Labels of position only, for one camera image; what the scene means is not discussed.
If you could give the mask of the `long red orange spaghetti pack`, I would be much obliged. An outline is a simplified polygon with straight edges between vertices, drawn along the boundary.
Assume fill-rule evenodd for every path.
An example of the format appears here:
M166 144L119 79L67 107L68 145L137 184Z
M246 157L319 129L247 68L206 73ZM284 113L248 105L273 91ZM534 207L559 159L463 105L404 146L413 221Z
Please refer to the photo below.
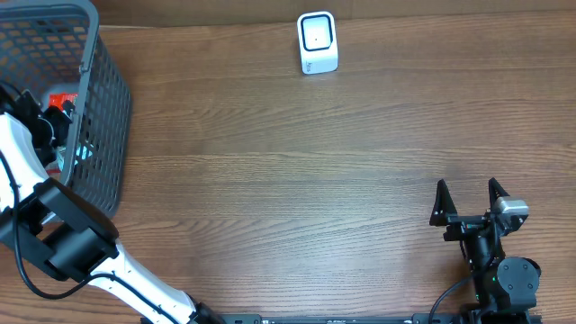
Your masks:
M59 175L64 169L64 156L68 138L68 129L72 124L72 112L76 109L77 94L51 94L49 106L44 112L45 119L53 129L51 146L55 152L55 161L48 166L51 176Z

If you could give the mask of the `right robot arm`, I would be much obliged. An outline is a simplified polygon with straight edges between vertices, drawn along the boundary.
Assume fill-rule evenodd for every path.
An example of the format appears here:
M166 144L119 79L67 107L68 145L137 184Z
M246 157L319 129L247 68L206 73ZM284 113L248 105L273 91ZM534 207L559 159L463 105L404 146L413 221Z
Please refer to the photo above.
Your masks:
M540 323L530 310L542 274L539 264L526 257L507 257L501 239L521 228L529 216L527 203L507 193L495 178L488 182L490 207L481 215L461 216L446 182L436 185L429 224L445 229L445 241L459 244L469 274L447 288L431 307L427 323ZM466 284L473 284L474 303L454 315L438 315L441 302Z

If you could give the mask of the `teal orange snack packet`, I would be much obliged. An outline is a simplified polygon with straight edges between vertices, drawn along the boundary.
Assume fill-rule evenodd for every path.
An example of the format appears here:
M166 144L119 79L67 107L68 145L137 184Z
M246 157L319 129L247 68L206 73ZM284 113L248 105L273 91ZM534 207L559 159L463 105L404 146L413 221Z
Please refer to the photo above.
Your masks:
M92 148L92 145L89 145L88 147L80 146L76 149L76 156L81 160L88 159L93 155ZM59 164L60 168L64 166L66 151L67 148L65 146L56 147L56 162Z

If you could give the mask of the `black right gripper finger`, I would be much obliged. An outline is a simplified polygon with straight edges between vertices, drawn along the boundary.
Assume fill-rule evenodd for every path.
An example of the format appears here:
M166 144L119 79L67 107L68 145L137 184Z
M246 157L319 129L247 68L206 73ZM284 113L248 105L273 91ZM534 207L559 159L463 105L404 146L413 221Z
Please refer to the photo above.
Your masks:
M494 209L494 207L496 205L496 201L500 197L508 197L509 196L509 194L500 185L500 183L496 180L495 177L493 177L489 180L488 187L489 187L490 208L491 209Z
M454 221L458 216L457 209L455 208L453 199L449 192L448 186L444 179L437 182L436 185L436 198L429 225L435 227L445 227Z

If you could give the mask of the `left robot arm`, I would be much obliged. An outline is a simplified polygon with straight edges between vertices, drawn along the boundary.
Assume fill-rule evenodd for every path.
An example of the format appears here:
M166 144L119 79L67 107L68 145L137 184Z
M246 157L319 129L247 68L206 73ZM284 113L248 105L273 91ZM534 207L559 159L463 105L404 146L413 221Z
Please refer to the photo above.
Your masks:
M55 124L29 94L9 89L1 84L1 241L27 288L55 301L92 285L147 323L221 323L222 316L139 263L108 217L48 175L39 154L53 149Z

